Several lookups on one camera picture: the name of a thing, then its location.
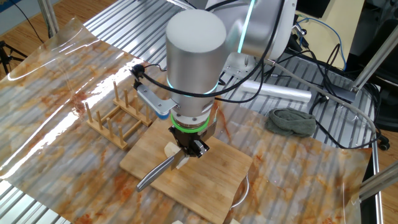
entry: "cyan light strip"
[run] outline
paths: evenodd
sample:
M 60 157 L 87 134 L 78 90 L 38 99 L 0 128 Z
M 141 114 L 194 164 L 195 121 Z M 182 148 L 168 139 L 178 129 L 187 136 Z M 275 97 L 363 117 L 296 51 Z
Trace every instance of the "cyan light strip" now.
M 246 36 L 246 32 L 248 31 L 249 20 L 250 20 L 251 12 L 253 11 L 255 2 L 256 2 L 256 0 L 251 0 L 251 2 L 250 2 L 248 14 L 246 15 L 246 20 L 244 21 L 244 24 L 243 24 L 241 40 L 239 41 L 238 53 L 241 53 L 241 51 L 242 51 L 244 37 Z

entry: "knife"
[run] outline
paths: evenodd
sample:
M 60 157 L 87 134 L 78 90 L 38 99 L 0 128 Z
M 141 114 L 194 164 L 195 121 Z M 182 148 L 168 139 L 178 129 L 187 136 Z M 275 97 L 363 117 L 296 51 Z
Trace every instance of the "knife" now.
M 163 174 L 167 168 L 171 167 L 174 170 L 177 165 L 185 158 L 183 150 L 179 150 L 178 153 L 170 156 L 157 167 L 153 168 L 142 180 L 137 184 L 137 192 L 141 192 L 148 187 L 154 180 L 156 180 L 161 174 Z

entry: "green led ring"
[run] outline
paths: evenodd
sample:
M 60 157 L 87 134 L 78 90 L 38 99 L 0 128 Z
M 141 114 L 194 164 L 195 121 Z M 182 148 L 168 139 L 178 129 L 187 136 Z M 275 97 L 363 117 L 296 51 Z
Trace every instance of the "green led ring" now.
M 173 123 L 175 128 L 177 128 L 178 130 L 180 130 L 180 131 L 182 131 L 184 133 L 190 134 L 190 133 L 197 133 L 197 132 L 202 131 L 205 128 L 207 128 L 207 125 L 209 124 L 210 117 L 207 118 L 206 122 L 202 126 L 200 126 L 198 128 L 193 128 L 193 129 L 192 128 L 181 127 L 179 124 L 177 124 L 177 122 L 175 122 L 172 114 L 170 116 L 170 119 L 172 120 L 172 123 Z

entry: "wooden cutting board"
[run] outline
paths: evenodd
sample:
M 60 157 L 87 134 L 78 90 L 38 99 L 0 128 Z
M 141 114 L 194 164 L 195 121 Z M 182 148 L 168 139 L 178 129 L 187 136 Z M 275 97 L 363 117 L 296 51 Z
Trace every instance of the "wooden cutting board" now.
M 122 169 L 142 179 L 166 159 L 164 147 L 175 142 L 172 123 L 156 120 L 120 162 Z M 252 158 L 211 137 L 210 150 L 191 157 L 179 170 L 167 170 L 151 186 L 213 223 L 223 223 Z

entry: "black stand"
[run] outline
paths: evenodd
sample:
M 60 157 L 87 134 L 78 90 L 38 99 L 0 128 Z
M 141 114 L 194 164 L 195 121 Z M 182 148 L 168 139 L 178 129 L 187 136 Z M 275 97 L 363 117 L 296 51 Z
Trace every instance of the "black stand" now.
M 6 54 L 6 51 L 4 50 L 4 48 L 7 47 L 8 49 L 10 49 L 10 55 Z M 4 67 L 4 71 L 6 72 L 6 74 L 9 73 L 7 65 L 10 64 L 11 60 L 17 60 L 19 62 L 23 62 L 24 59 L 22 58 L 17 58 L 12 56 L 11 54 L 13 52 L 17 52 L 17 54 L 23 56 L 24 58 L 27 58 L 26 55 L 24 55 L 22 52 L 20 52 L 19 50 L 15 49 L 14 47 L 11 47 L 10 45 L 6 44 L 5 41 L 0 41 L 0 63 L 2 63 L 3 67 Z

